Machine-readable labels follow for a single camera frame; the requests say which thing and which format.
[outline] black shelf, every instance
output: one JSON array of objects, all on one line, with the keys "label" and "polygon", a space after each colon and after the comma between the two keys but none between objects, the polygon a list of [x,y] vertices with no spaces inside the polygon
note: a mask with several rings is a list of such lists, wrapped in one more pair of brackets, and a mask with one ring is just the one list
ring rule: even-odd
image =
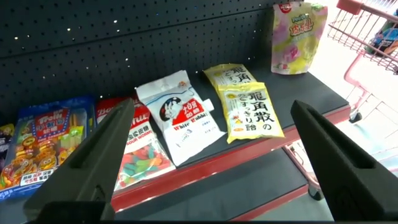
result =
[{"label": "black shelf", "polygon": [[117,220],[225,221],[307,184],[282,149],[116,214]]}]

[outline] white packaging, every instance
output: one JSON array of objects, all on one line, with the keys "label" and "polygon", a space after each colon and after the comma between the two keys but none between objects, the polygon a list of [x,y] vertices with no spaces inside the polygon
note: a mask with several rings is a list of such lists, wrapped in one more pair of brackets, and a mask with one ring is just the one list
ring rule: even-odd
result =
[{"label": "white packaging", "polygon": [[162,130],[176,166],[225,134],[191,86],[185,70],[142,85],[136,91]]}]

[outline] red logo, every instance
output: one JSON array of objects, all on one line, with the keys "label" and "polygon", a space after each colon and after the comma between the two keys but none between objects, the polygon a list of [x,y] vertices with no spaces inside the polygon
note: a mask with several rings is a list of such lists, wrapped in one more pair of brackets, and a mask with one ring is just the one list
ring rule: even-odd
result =
[{"label": "red logo", "polygon": [[36,117],[34,133],[39,141],[69,132],[69,116],[69,109],[60,109]]},{"label": "red logo", "polygon": [[195,115],[204,112],[203,107],[197,100],[191,99],[190,101],[182,105],[182,109],[178,113],[177,117],[173,119],[173,125],[186,122],[193,118]]},{"label": "red logo", "polygon": [[[97,105],[97,119],[100,118],[101,116],[105,117],[112,110],[112,108],[114,108],[118,103],[122,102],[127,98],[128,97],[121,97],[121,98],[112,98],[100,101]],[[150,116],[148,108],[145,105],[143,105],[138,100],[138,98],[133,96],[132,99],[134,101],[135,112],[130,129],[135,128],[136,126],[149,121],[149,116]]]},{"label": "red logo", "polygon": [[292,10],[292,6],[290,5],[290,3],[287,4],[279,4],[279,9],[284,13],[290,13]]}]

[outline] candy wrapper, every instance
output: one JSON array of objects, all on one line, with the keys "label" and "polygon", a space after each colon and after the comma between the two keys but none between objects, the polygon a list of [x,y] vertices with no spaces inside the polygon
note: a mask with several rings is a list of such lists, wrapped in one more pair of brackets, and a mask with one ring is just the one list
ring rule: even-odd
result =
[{"label": "candy wrapper", "polygon": [[219,90],[228,144],[235,139],[284,137],[265,84],[223,85]]},{"label": "candy wrapper", "polygon": [[14,135],[14,125],[7,124],[0,127],[0,172],[6,164],[6,155],[11,138]]},{"label": "candy wrapper", "polygon": [[0,201],[31,195],[48,179],[90,132],[93,107],[92,98],[78,97],[19,111],[0,174]]},{"label": "candy wrapper", "polygon": [[274,5],[271,71],[305,73],[311,66],[325,28],[328,8],[309,2]]},{"label": "candy wrapper", "polygon": [[[113,98],[100,101],[97,105],[97,121],[100,122],[114,106],[125,99]],[[150,126],[148,108],[136,97],[133,100],[134,119],[114,190],[126,188],[175,169]]]},{"label": "candy wrapper", "polygon": [[[398,9],[392,15],[398,16]],[[398,48],[398,24],[386,21],[380,31],[371,40],[370,45],[388,55],[393,53]],[[365,50],[369,54],[382,57],[382,54],[368,46],[365,46]]]},{"label": "candy wrapper", "polygon": [[142,85],[137,94],[162,130],[176,166],[224,135],[191,86],[186,71]]},{"label": "candy wrapper", "polygon": [[240,64],[221,64],[204,71],[217,95],[220,96],[218,86],[220,85],[238,85],[242,83],[256,82],[256,79]]}]

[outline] yellow candy bag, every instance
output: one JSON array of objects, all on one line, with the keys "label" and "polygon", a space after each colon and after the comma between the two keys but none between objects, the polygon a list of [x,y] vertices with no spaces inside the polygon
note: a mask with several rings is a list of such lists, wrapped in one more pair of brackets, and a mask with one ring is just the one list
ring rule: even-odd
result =
[{"label": "yellow candy bag", "polygon": [[274,5],[271,71],[305,73],[317,52],[328,17],[327,6],[309,2]]},{"label": "yellow candy bag", "polygon": [[218,88],[228,127],[228,144],[235,139],[284,137],[265,84],[252,82]]},{"label": "yellow candy bag", "polygon": [[237,85],[242,83],[256,82],[256,79],[250,74],[244,65],[241,64],[221,64],[204,71],[217,95],[220,97],[218,86]]}]

